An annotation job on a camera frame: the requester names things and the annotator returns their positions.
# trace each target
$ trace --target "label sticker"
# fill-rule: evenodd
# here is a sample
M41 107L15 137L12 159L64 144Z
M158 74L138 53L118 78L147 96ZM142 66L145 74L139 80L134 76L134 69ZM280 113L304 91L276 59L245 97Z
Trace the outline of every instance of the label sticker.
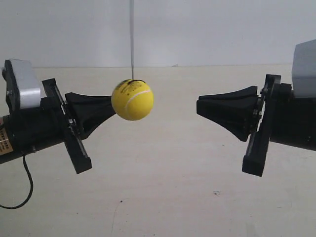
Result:
M0 118L0 126L3 124L3 118ZM13 152L5 128L0 129L0 156Z

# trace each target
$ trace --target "white seam on ball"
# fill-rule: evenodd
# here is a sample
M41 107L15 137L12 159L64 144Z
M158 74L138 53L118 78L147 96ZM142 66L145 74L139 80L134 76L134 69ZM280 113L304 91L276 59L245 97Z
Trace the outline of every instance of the white seam on ball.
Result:
M129 116L129 113L128 113L128 104L129 102L131 102L132 99L134 99L136 96L140 95L140 94L143 94L143 93L147 93L147 92L150 92L150 90L144 90L144 91L141 91L141 92L138 92L136 93L135 95L133 95L131 98L129 98L129 100L127 101L126 105L125 105L125 112L126 112L126 115L129 117L129 119L132 119L130 116Z

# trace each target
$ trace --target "wire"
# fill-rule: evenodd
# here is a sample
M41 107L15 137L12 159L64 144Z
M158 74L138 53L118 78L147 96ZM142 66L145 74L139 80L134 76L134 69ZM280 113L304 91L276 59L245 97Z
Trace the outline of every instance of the wire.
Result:
M18 209L18 208L24 206L24 205L31 199L31 196L32 196L32 194L33 194L34 184L33 184L33 179L32 179L31 173L30 173L29 168L28 168L28 166L27 166L27 164L26 164L25 155L23 155L23 166L24 166L25 171L26 171L26 173L27 173L27 175L28 175L28 177L29 177L29 180L30 180L30 192L29 192L28 196L26 197L26 199L25 199L21 204L19 204L19 205L17 205L17 206L12 206L12 207L11 207L11 206L3 206L3 205L0 205L1 208L4 208L4 209L11 209L11 210L13 210L13 209Z
M129 0L129 36L132 80L134 80L134 0Z

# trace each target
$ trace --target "tennis ball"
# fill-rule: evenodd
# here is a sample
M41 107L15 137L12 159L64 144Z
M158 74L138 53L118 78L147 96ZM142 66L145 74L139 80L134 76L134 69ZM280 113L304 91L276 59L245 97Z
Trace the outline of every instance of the tennis ball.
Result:
M118 116L136 121L146 117L154 106L154 94L142 80L124 80L111 95L111 103Z

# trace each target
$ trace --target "mechanical arm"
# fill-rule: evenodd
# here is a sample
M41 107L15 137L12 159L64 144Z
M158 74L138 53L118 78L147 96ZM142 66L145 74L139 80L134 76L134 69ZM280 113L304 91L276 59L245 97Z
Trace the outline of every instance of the mechanical arm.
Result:
M55 79L42 81L46 96L42 97L40 83L29 61L9 59L2 76L6 81L6 103L9 115L0 118L0 164L45 148L64 143L77 174L92 168L82 140L104 121L115 115L111 96L86 96L67 93L61 96Z
M197 100L197 114L226 128L248 147L242 171L262 177L269 142L316 151L316 40L296 45L292 85L266 75L257 87Z

